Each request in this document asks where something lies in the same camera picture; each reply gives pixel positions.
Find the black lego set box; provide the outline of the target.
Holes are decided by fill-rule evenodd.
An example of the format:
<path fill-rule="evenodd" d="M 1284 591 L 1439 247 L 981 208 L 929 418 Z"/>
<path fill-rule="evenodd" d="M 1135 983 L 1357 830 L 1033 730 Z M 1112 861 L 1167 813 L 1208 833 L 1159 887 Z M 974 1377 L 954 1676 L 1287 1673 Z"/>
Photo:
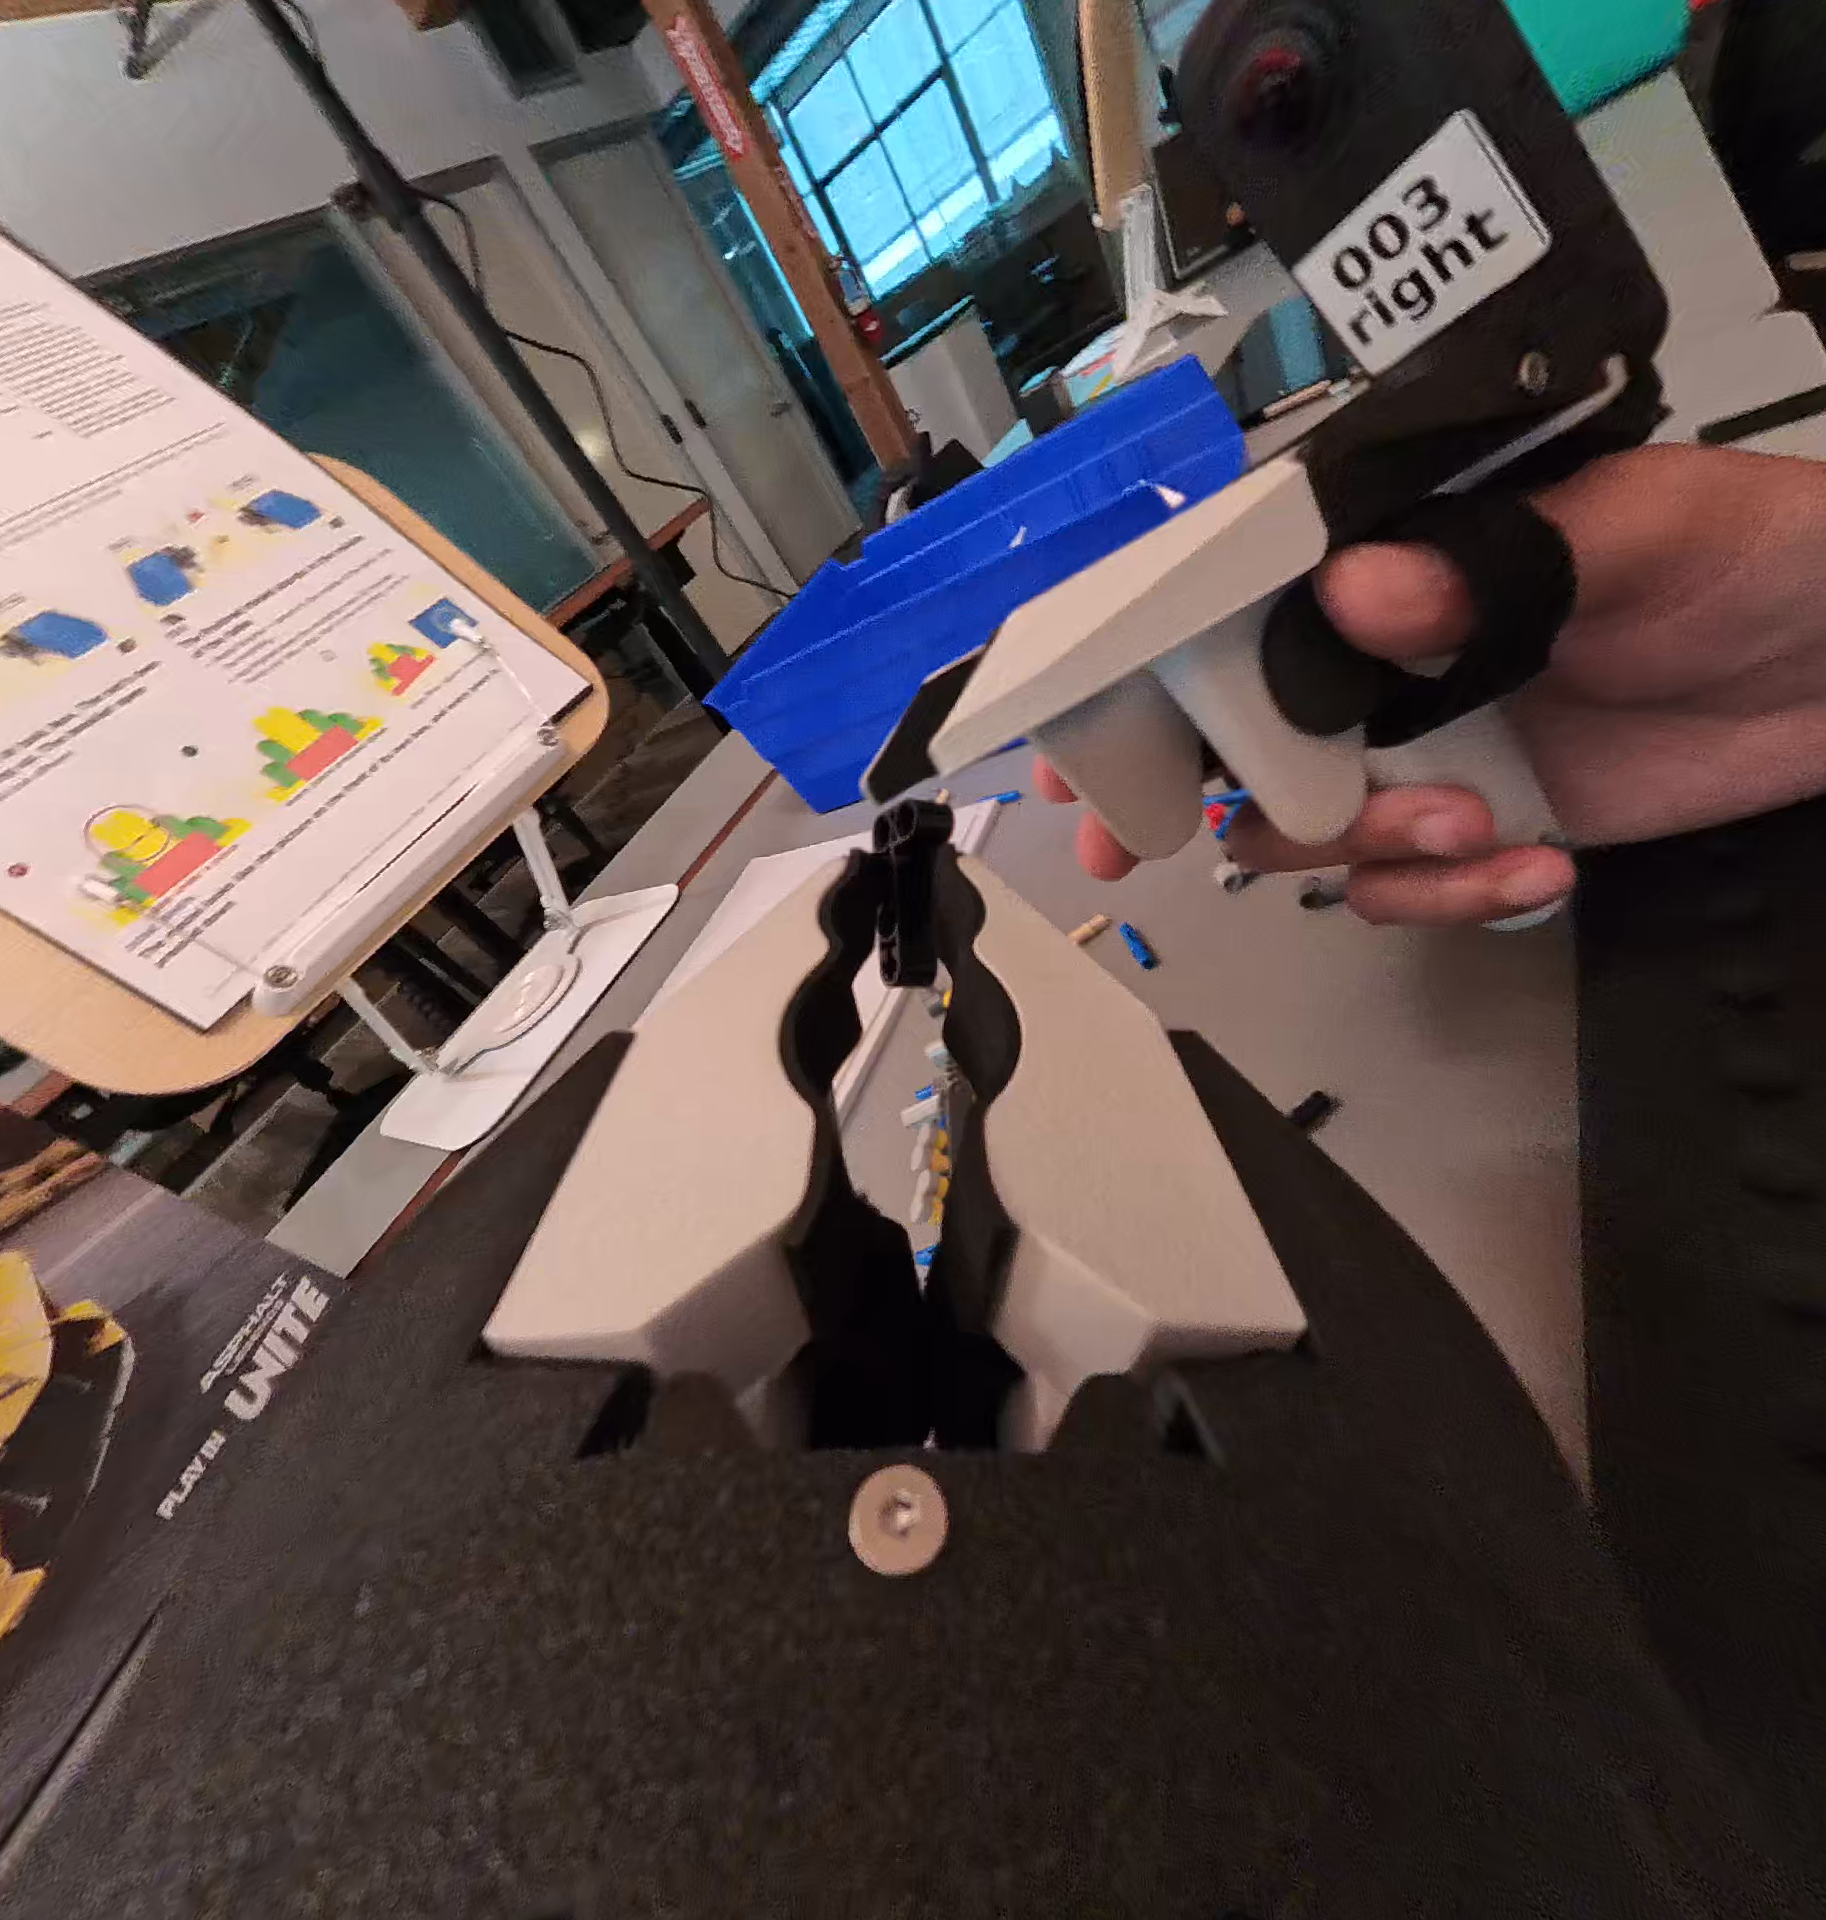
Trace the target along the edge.
<path fill-rule="evenodd" d="M 0 1104 L 0 1838 L 343 1290 Z"/>

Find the person's right hand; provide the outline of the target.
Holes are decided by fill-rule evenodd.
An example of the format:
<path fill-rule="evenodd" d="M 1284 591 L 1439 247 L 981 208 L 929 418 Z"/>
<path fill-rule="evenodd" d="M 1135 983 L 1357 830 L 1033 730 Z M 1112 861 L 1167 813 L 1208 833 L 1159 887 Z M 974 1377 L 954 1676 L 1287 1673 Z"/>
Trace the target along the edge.
<path fill-rule="evenodd" d="M 1534 511 L 1574 565 L 1545 668 L 1506 718 L 1574 850 L 1707 830 L 1826 797 L 1826 462 L 1645 445 L 1579 469 Z M 1360 543 L 1314 578 L 1357 653 L 1456 655 L 1476 598 L 1420 543 Z M 1504 845 L 1450 784 L 1379 790 L 1328 845 L 1247 805 L 1225 856 L 1249 874 L 1345 872 L 1376 926 L 1498 925 L 1576 887 L 1571 850 Z"/>

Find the printed instruction sheet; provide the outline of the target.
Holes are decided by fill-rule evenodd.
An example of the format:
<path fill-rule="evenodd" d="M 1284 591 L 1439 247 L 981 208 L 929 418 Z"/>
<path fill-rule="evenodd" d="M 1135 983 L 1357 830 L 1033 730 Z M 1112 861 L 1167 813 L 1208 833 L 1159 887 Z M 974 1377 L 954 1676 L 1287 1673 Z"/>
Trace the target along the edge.
<path fill-rule="evenodd" d="M 588 675 L 0 231 L 0 912 L 207 1033 Z"/>

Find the black tripod pole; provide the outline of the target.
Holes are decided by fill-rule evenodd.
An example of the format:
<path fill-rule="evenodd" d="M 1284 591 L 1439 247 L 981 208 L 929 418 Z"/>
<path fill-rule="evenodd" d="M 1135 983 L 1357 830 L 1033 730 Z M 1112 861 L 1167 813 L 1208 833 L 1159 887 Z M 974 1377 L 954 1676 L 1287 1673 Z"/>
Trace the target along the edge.
<path fill-rule="evenodd" d="M 259 31 L 272 40 L 280 60 L 287 67 L 307 101 L 350 161 L 358 184 L 365 190 L 375 212 L 418 260 L 423 277 L 437 291 L 454 321 L 466 331 L 474 349 L 492 367 L 505 387 L 516 410 L 529 425 L 541 446 L 564 470 L 570 488 L 584 501 L 616 540 L 629 562 L 634 578 L 645 595 L 658 625 L 652 627 L 656 648 L 671 676 L 697 704 L 703 704 L 725 676 L 730 658 L 688 600 L 669 565 L 637 526 L 620 496 L 612 491 L 590 460 L 570 423 L 553 407 L 538 376 L 526 364 L 519 347 L 500 327 L 489 305 L 467 277 L 467 270 L 447 253 L 446 242 L 430 225 L 421 196 L 400 175 L 391 158 L 374 143 L 352 112 L 340 89 L 331 82 L 323 60 L 310 48 L 298 29 L 298 16 L 285 4 L 246 2 Z"/>

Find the blue plastic bin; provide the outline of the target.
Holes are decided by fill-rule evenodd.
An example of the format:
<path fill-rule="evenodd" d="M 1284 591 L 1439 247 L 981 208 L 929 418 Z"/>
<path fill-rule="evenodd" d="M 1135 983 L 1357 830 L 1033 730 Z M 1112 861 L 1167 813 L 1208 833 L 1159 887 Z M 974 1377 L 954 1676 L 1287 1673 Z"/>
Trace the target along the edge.
<path fill-rule="evenodd" d="M 1244 469 L 1236 415 L 1183 355 L 822 565 L 706 709 L 811 813 L 856 805 L 925 678 Z"/>

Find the wooden support column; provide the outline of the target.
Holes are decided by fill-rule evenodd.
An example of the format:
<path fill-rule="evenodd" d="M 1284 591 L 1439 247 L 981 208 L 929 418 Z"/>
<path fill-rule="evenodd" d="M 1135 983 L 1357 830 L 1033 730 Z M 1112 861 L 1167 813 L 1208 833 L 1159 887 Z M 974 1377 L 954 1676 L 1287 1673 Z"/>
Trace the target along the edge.
<path fill-rule="evenodd" d="M 706 2 L 645 2 L 686 93 L 776 258 L 878 469 L 907 469 L 917 436 L 896 388 L 861 340 L 776 136 L 756 105 L 730 36 Z"/>

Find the black angled lego beam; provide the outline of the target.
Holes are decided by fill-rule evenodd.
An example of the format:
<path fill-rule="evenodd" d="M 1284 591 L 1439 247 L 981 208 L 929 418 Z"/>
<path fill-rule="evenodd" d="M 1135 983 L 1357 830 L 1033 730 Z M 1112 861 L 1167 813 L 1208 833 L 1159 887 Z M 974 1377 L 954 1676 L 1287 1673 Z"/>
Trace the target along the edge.
<path fill-rule="evenodd" d="M 923 798 L 897 801 L 871 824 L 878 870 L 874 944 L 888 990 L 927 990 L 936 983 L 933 882 L 952 829 L 950 805 Z"/>

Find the white lego instruction booklet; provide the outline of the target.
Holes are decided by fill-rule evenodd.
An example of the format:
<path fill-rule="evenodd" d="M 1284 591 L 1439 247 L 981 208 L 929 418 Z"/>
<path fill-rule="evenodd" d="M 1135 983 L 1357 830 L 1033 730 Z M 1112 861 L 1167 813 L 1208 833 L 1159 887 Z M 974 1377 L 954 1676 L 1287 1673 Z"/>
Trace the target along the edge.
<path fill-rule="evenodd" d="M 753 859 L 733 881 L 715 912 L 708 918 L 708 925 L 703 925 L 668 981 L 648 1003 L 645 1012 L 634 1027 L 634 1045 L 627 1057 L 636 1059 L 645 1053 L 644 1030 L 661 1019 L 668 1003 L 679 999 L 694 978 L 711 968 L 736 942 L 746 939 L 756 925 L 779 910 L 783 900 L 804 891 L 814 876 L 839 870 L 849 855 L 871 850 L 874 833 L 863 829 L 788 852 Z M 851 1000 L 860 1035 L 851 1054 L 831 1081 L 833 1109 L 841 1127 L 851 1122 L 860 1094 L 891 1039 L 900 1015 L 909 1008 L 917 996 L 936 995 L 937 986 L 888 986 L 878 959 L 867 961 L 853 977 Z M 697 1106 L 669 1103 L 654 1117 L 645 1110 L 642 1087 L 625 1094 L 621 1085 L 613 1083 L 607 1101 L 601 1104 L 597 1127 L 590 1127 L 588 1133 L 590 1137 L 599 1134 L 603 1146 L 612 1149 L 613 1162 L 629 1175 L 652 1171 L 656 1160 L 668 1168 L 679 1155 L 682 1144 L 696 1146 L 715 1131 L 703 1113 L 706 1104 L 708 1101 L 703 1097 Z"/>

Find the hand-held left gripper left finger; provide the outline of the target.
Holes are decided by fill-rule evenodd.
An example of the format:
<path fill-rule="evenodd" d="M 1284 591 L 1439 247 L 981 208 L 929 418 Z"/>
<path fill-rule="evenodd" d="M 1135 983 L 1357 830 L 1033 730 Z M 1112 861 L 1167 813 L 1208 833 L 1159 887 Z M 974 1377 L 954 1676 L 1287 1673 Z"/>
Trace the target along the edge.
<path fill-rule="evenodd" d="M 909 1237 L 853 1187 L 833 1101 L 881 894 L 876 855 L 819 855 L 656 995 L 484 1324 L 492 1356 L 709 1381 L 816 1448 L 925 1443 Z"/>

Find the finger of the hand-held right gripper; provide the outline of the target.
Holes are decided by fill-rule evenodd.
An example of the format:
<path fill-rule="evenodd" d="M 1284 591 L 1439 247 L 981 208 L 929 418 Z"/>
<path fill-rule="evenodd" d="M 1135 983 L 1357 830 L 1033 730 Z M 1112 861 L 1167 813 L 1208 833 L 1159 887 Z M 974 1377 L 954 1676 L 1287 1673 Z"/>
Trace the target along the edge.
<path fill-rule="evenodd" d="M 1262 632 L 1330 531 L 1294 455 L 1169 514 L 1009 612 L 931 675 L 865 767 L 889 805 L 1009 740 L 1029 743 L 1118 846 L 1179 852 L 1204 795 L 1202 750 L 1292 842 L 1330 841 L 1330 749 L 1284 718 Z"/>

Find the lego car chassis assembly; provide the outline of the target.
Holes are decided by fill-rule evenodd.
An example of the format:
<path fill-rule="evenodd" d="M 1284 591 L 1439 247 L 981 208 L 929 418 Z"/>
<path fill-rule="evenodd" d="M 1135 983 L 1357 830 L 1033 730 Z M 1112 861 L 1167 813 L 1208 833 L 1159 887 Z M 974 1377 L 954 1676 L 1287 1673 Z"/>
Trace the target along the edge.
<path fill-rule="evenodd" d="M 942 1231 L 955 1175 L 955 1109 L 960 1076 L 945 1040 L 954 990 L 947 983 L 923 1003 L 929 1033 L 921 1045 L 923 1083 L 900 1113 L 909 1137 L 909 1199 L 906 1231 L 916 1279 L 925 1284 L 937 1262 Z"/>

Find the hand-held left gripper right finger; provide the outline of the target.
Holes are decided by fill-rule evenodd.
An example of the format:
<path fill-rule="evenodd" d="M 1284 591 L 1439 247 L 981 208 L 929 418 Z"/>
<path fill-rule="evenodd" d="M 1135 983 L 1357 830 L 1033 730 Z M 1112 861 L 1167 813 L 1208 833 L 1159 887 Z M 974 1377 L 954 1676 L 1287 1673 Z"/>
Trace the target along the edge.
<path fill-rule="evenodd" d="M 1287 1353 L 1307 1315 L 1155 1012 L 977 859 L 940 859 L 944 1040 L 969 1109 L 945 1251 L 1042 1453 L 1091 1381 Z"/>

